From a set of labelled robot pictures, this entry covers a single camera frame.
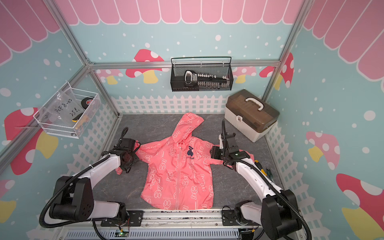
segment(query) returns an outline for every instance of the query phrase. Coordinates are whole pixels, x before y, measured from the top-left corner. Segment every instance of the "navy bear logo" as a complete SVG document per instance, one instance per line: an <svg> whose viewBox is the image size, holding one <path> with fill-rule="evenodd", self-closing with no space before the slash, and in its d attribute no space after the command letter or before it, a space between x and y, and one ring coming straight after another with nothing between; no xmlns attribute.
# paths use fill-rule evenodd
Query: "navy bear logo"
<svg viewBox="0 0 384 240"><path fill-rule="evenodd" d="M192 149L193 149L193 147L189 146L189 150L188 150L188 152L187 152L187 154L188 154L189 156L191 156L191 157L193 156Z"/></svg>

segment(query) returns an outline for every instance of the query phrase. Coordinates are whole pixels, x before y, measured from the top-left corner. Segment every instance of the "white wire basket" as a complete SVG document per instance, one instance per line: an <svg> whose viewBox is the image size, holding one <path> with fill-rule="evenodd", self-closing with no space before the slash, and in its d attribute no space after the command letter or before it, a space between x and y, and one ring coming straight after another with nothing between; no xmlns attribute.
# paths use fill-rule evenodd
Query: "white wire basket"
<svg viewBox="0 0 384 240"><path fill-rule="evenodd" d="M58 135L63 137L80 138L80 136L87 128L89 122L93 119L97 110L101 106L100 96L98 93L72 88L69 82L66 82L61 87L61 89L63 89L63 92L68 95L71 95L73 93L76 98L75 101L80 106L81 100L83 100L84 98L93 98L92 102L89 104L89 106L81 115L80 119L76 122L76 124L71 127L59 118L52 118L51 113L43 110L47 109L48 106L53 102L55 94L43 105L43 107L39 109L39 111L37 111L33 115L33 117L47 134Z"/></svg>

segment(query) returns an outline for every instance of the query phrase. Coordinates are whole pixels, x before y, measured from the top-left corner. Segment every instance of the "black wire basket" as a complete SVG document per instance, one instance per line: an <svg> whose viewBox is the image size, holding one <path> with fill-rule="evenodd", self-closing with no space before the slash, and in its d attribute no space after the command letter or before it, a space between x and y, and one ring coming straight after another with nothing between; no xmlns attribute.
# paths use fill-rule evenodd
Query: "black wire basket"
<svg viewBox="0 0 384 240"><path fill-rule="evenodd" d="M172 58L172 91L231 90L231 60L231 57Z"/></svg>

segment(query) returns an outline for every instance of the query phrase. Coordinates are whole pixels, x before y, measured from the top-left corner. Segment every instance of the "vent grille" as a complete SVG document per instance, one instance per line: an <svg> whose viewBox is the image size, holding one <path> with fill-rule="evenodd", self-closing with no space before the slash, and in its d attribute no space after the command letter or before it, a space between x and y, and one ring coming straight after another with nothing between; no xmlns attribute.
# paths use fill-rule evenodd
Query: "vent grille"
<svg viewBox="0 0 384 240"><path fill-rule="evenodd" d="M115 237L118 229L110 229L107 231L99 230L100 234L107 239L124 239L124 237ZM190 238L238 238L238 230L231 228L222 229L131 229L126 239L190 239ZM69 230L65 240L98 240L98 236L92 229Z"/></svg>

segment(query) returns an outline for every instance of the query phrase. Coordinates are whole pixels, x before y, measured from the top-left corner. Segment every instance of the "plastic storage box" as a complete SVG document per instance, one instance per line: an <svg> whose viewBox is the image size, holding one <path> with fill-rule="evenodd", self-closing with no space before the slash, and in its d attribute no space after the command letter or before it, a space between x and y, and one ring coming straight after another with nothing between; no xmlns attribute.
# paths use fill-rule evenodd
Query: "plastic storage box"
<svg viewBox="0 0 384 240"><path fill-rule="evenodd" d="M252 142L267 134L276 123L279 112L243 89L228 97L225 119Z"/></svg>

